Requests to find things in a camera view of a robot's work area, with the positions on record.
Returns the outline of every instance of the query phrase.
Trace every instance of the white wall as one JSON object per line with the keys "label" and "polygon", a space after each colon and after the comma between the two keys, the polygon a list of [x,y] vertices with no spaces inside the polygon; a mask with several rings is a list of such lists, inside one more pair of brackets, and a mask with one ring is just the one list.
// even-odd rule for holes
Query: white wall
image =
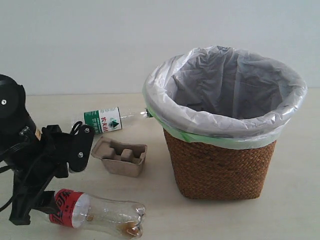
{"label": "white wall", "polygon": [[320,87],[319,0],[0,0],[0,73],[29,95],[136,93],[194,47],[244,48]]}

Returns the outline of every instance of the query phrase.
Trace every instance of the red bottle label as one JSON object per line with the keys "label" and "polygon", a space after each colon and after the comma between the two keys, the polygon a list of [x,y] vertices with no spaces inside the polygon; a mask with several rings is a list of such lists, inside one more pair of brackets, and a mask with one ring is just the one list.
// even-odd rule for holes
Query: red bottle label
{"label": "red bottle label", "polygon": [[56,214],[49,214],[50,222],[73,228],[72,214],[75,205],[82,194],[83,192],[61,189],[55,195],[55,203],[59,208],[59,212]]}

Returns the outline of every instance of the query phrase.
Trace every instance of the wicker basket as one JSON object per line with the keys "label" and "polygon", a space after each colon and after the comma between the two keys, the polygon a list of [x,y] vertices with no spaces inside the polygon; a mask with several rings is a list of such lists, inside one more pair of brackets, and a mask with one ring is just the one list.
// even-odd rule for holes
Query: wicker basket
{"label": "wicker basket", "polygon": [[246,200],[261,194],[276,142],[255,149],[188,143],[164,130],[175,181],[190,199]]}

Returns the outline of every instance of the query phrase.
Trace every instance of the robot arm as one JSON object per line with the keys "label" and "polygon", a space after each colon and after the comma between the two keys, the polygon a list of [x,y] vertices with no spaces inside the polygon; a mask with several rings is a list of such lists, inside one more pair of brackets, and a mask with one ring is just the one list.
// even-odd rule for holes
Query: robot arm
{"label": "robot arm", "polygon": [[41,131],[26,110],[26,92],[12,78],[0,74],[0,162],[13,170],[13,193],[0,212],[12,203],[9,220],[29,225],[30,211],[46,214],[59,211],[54,191],[45,191],[53,179],[67,178],[87,167],[94,129],[77,122],[70,133],[58,125]]}

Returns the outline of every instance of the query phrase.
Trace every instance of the trash bin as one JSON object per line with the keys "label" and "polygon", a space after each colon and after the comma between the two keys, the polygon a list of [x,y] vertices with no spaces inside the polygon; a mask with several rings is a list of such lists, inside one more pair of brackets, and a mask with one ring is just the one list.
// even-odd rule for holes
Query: trash bin
{"label": "trash bin", "polygon": [[306,94],[287,65],[222,46],[172,57],[143,85],[178,189],[207,200],[260,196],[276,141]]}

